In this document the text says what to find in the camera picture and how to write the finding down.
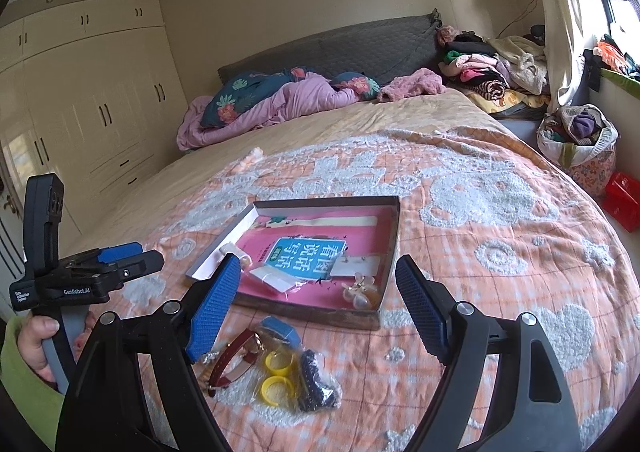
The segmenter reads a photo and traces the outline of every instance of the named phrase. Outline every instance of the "red watch strap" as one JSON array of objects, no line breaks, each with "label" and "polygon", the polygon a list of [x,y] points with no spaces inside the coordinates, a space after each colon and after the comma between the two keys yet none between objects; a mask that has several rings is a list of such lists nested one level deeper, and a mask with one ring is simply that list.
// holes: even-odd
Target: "red watch strap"
[{"label": "red watch strap", "polygon": [[242,363],[240,365],[238,365],[227,376],[223,376],[226,366],[229,365],[231,359],[236,356],[252,338],[258,339],[258,342],[260,341],[255,331],[245,329],[233,342],[231,342],[231,344],[229,344],[222,355],[220,355],[216,360],[216,364],[213,366],[211,376],[209,377],[209,396],[213,396],[216,393],[217,388],[226,387],[233,381],[240,378],[251,368],[252,365],[255,364],[259,353],[248,352],[242,357]]}]

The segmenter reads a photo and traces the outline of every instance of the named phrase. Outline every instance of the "metal screw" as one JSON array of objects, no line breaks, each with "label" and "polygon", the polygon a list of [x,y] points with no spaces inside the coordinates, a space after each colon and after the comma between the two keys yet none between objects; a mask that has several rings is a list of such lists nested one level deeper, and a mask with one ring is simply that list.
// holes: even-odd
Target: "metal screw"
[{"label": "metal screw", "polygon": [[162,306],[162,311],[167,315],[174,315],[180,311],[180,303],[178,301],[169,301]]},{"label": "metal screw", "polygon": [[456,306],[456,309],[461,315],[471,315],[475,311],[474,307],[468,302],[461,302]]},{"label": "metal screw", "polygon": [[538,321],[538,319],[535,317],[535,315],[532,315],[531,313],[523,313],[522,314],[522,321],[527,326],[535,326],[536,322]]},{"label": "metal screw", "polygon": [[108,326],[114,320],[116,320],[116,314],[113,311],[106,311],[100,315],[100,324],[104,324],[105,326]]}]

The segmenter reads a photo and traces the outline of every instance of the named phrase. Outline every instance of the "hair clip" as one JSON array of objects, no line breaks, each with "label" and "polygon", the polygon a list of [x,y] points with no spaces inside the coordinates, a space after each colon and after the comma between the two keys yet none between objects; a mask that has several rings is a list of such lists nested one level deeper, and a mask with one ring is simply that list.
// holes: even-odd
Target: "hair clip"
[{"label": "hair clip", "polygon": [[376,280],[370,275],[356,273],[356,280],[353,286],[342,283],[344,288],[342,297],[347,302],[351,302],[356,309],[373,309],[382,300],[382,295],[375,285]]}]

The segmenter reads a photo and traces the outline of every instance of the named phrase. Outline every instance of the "human hand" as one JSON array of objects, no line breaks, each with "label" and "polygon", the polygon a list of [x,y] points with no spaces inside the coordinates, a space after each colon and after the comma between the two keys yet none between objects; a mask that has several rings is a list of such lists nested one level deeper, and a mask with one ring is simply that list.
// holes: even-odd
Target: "human hand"
[{"label": "human hand", "polygon": [[[96,316],[91,311],[87,313],[86,319],[84,320],[84,333],[81,333],[76,338],[72,348],[76,361],[80,357],[82,349],[84,349],[84,345],[96,322]],[[42,315],[34,316],[30,313],[27,315],[27,320],[24,322],[18,335],[18,352],[24,360],[24,363],[44,381],[51,383],[55,383],[56,379],[53,376],[51,367],[47,364],[47,358],[42,348],[42,341],[51,338],[59,329],[60,324],[58,324],[57,320],[43,317]]]}]

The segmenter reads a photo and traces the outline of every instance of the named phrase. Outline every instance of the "door knob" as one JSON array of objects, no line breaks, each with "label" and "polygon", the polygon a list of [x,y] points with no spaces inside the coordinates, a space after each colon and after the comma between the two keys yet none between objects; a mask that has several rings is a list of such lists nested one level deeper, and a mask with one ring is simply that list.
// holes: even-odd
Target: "door knob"
[{"label": "door knob", "polygon": [[12,198],[10,194],[6,195],[6,203],[2,205],[2,210],[6,210],[7,207],[11,209],[13,214],[17,214],[18,209],[15,207],[14,198]]}]

